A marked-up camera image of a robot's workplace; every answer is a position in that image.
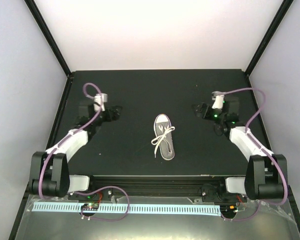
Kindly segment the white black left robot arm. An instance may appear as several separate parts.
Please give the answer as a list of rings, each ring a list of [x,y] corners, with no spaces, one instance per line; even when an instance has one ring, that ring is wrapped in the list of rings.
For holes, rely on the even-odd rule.
[[[92,104],[79,108],[73,128],[54,146],[32,155],[28,190],[40,197],[63,198],[79,192],[85,199],[93,199],[98,192],[96,185],[86,175],[71,175],[69,161],[85,146],[103,123],[117,121],[123,107],[113,105],[95,110]]]

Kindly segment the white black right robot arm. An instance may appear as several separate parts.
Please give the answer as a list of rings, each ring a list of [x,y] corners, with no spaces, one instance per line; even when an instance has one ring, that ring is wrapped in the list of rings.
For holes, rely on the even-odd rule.
[[[240,121],[237,97],[219,95],[213,101],[213,104],[193,104],[191,108],[197,117],[212,121],[248,162],[245,177],[226,178],[225,184],[217,189],[218,198],[228,202],[241,194],[251,200],[274,200],[275,205],[285,203],[288,198],[286,158],[262,145]]]

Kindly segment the grey canvas sneaker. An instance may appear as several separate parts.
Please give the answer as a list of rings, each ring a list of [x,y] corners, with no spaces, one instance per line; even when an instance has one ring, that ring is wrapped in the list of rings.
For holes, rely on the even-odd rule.
[[[155,138],[162,134],[162,131],[160,130],[160,126],[163,126],[164,128],[173,127],[173,125],[167,115],[159,114],[155,118],[154,124],[153,124],[153,131],[155,134]],[[164,139],[164,141],[161,142],[161,144],[157,150],[157,152],[160,152],[161,157],[166,161],[170,161],[175,157],[172,132],[170,132],[167,135],[167,137]]]

